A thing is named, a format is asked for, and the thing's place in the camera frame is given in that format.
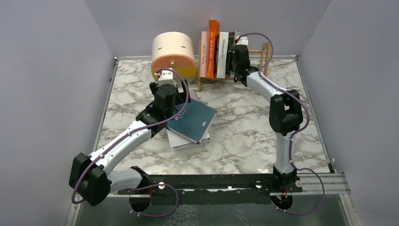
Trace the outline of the white cover book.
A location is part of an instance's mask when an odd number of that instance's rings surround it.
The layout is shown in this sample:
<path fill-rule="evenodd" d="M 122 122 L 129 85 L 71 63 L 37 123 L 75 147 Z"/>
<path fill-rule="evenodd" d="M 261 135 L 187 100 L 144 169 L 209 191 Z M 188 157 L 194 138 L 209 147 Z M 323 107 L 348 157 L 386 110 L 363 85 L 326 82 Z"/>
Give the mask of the white cover book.
<path fill-rule="evenodd" d="M 228 32 L 219 33 L 218 57 L 217 57 L 217 67 L 216 67 L 216 77 L 218 79 L 225 78 L 228 39 L 229 39 Z"/>

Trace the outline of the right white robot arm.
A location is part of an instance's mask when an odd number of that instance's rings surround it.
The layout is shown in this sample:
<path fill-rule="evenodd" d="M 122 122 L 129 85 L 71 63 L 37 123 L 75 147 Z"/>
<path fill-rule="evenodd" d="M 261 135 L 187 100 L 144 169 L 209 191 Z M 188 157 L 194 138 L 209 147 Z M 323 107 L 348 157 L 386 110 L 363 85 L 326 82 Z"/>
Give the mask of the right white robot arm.
<path fill-rule="evenodd" d="M 231 50 L 231 66 L 235 82 L 241 82 L 261 95 L 270 104 L 269 124 L 276 133 L 277 154 L 273 166 L 272 187 L 279 192 L 293 191 L 297 177 L 294 167 L 294 148 L 296 132 L 303 122 L 302 106 L 299 93 L 279 88 L 269 80 L 257 67 L 251 65 L 246 45 L 237 44 Z"/>

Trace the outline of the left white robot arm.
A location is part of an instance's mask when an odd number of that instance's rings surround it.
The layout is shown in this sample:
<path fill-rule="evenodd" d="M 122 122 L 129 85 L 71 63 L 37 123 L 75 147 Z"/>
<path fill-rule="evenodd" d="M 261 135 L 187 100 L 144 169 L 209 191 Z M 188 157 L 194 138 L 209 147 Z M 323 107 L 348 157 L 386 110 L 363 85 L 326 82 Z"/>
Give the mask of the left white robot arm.
<path fill-rule="evenodd" d="M 130 126 L 103 148 L 89 155 L 80 153 L 72 162 L 69 186 L 73 189 L 73 204 L 88 202 L 91 206 L 101 203 L 110 193 L 133 189 L 143 193 L 148 181 L 136 169 L 113 172 L 113 169 L 133 150 L 167 128 L 167 123 L 181 112 L 176 105 L 186 107 L 190 101 L 186 80 L 179 92 L 175 83 L 151 83 L 154 101 L 145 107 Z"/>

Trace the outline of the pink flower cover book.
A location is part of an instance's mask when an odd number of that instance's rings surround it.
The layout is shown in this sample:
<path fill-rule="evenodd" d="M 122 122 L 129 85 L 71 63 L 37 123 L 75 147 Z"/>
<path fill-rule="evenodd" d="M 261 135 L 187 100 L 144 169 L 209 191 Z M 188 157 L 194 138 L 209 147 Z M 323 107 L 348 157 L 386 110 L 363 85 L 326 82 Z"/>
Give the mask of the pink flower cover book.
<path fill-rule="evenodd" d="M 200 40 L 200 52 L 199 52 L 199 68 L 200 68 L 200 77 L 206 78 L 207 77 L 207 50 L 208 48 L 208 32 L 202 31 L 201 32 L 201 40 Z"/>

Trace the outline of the grey landscape cover book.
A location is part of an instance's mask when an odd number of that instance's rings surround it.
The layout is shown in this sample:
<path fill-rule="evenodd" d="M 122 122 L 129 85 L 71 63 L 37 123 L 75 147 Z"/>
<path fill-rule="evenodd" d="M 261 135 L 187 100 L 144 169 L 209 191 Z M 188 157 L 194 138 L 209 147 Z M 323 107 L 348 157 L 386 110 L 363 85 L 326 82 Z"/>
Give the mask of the grey landscape cover book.
<path fill-rule="evenodd" d="M 237 37 L 240 36 L 241 34 L 242 34 L 242 32 L 240 32 L 240 31 L 233 31 L 233 32 L 229 32 L 229 34 L 228 34 L 225 75 L 231 79 L 234 78 L 234 72 L 232 69 L 232 48 L 236 44 Z"/>

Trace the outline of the orange fashion show book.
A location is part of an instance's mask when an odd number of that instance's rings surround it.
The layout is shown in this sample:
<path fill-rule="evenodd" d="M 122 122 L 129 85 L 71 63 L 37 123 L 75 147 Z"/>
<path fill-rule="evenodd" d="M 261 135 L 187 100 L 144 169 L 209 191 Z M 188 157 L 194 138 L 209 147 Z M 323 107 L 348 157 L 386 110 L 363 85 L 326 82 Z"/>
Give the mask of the orange fashion show book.
<path fill-rule="evenodd" d="M 208 21 L 207 78 L 214 77 L 215 42 L 219 35 L 220 23 L 216 19 Z"/>

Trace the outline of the dark teal book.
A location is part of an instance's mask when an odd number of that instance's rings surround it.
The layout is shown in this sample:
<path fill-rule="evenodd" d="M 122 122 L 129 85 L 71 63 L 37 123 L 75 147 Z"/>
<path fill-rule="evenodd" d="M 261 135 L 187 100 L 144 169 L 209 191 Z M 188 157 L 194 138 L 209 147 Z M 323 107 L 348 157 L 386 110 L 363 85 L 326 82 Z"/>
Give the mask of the dark teal book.
<path fill-rule="evenodd" d="M 216 113 L 216 109 L 192 98 L 185 109 L 167 123 L 168 130 L 199 144 L 205 138 Z"/>

